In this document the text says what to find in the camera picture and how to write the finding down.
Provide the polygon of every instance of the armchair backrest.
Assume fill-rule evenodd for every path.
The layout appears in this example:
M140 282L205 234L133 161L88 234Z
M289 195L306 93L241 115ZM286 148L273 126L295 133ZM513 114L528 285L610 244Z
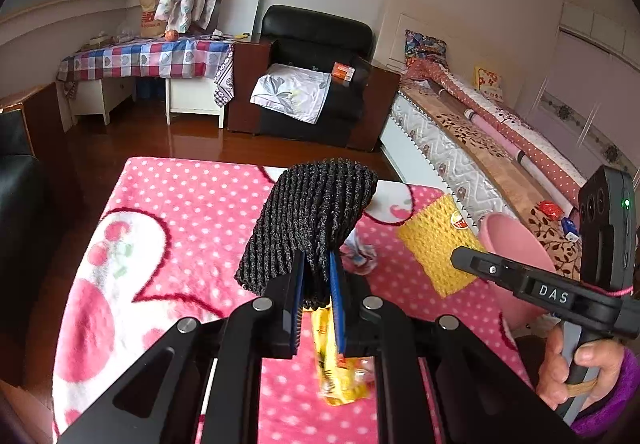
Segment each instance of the armchair backrest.
M275 39L271 61L331 72L334 62L370 59L373 32L359 21L313 10L273 5L262 18L260 35Z

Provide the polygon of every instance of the silver screw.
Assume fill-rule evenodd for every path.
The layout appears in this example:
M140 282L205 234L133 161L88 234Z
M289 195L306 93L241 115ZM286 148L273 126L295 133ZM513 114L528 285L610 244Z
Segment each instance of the silver screw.
M378 310L382 307L382 299L378 296L367 296L362 300L362 304L364 305L364 308L368 310Z
M438 319L439 325L445 330L455 330L460 326L460 321L455 316L443 316Z
M178 332L182 334L188 334L193 332L198 326L198 322L194 318L182 318L178 321Z
M258 312L262 312L273 307L273 301L271 301L269 298L257 298L254 299L254 302L251 303L251 305L253 305L254 309Z

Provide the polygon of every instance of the yellow knitted cloth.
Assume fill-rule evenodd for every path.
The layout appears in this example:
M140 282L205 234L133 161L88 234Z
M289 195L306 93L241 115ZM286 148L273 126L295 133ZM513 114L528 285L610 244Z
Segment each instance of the yellow knitted cloth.
M462 220L450 195L442 195L413 215L398 229L398 238L414 253L431 278L433 288L443 298L476 279L451 265L451 252L460 245L486 252Z

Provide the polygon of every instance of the finger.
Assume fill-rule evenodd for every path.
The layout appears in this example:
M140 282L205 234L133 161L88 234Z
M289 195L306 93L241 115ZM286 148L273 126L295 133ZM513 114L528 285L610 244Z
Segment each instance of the finger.
M562 345L564 345L564 335L562 334L562 327L560 323L553 327L546 338L545 344L545 359L549 355L558 355L562 352Z
M600 368L598 380L582 409L604 398L618 382L620 367L625 357L625 348L612 340L594 341L582 345L575 352L575 362L580 366Z
M552 407L552 404L555 404L556 406L553 410L558 406L558 404L562 404L567 400L569 394L564 383L553 379L541 380L536 388L536 393L550 408Z
M549 355L540 366L538 371L540 380L544 378L552 379L556 382L564 382L569 377L569 366L562 356Z

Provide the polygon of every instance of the black leather sofa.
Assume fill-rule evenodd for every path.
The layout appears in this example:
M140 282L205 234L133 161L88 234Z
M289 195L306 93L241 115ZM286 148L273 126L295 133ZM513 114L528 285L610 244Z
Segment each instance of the black leather sofa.
M62 229L20 111L0 113L0 378L17 384L31 308Z
M249 43L235 46L236 96L229 107L230 130L373 149L399 75L370 62L373 33L369 26L313 10L273 5L262 19L260 39L254 42L268 48L267 55L256 56L256 48ZM264 65L257 68L260 62ZM308 124L249 102L257 77L276 62L325 73L341 62L355 68L355 73L349 83L332 80L317 123Z

